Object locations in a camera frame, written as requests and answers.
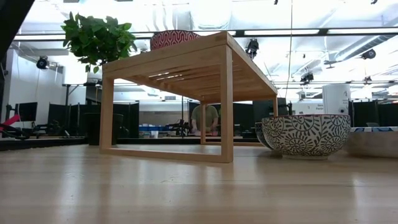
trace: wooden floor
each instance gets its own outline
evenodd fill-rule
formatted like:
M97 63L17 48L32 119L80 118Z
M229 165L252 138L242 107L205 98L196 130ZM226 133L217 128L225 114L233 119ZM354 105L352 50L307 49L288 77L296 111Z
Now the wooden floor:
M235 147L231 164L66 146L0 153L0 223L398 223L398 160L293 161Z

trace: wooden table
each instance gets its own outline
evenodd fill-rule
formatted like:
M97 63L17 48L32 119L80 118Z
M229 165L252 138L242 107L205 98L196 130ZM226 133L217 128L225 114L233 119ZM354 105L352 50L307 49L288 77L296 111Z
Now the wooden table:
M114 79L117 78L199 100L202 127L205 126L205 106L221 103L221 154L112 148L113 90ZM108 63L103 66L101 152L164 159L232 162L233 102L248 100L274 100L274 116L278 115L276 87L227 32ZM204 132L201 143L214 144L206 142Z

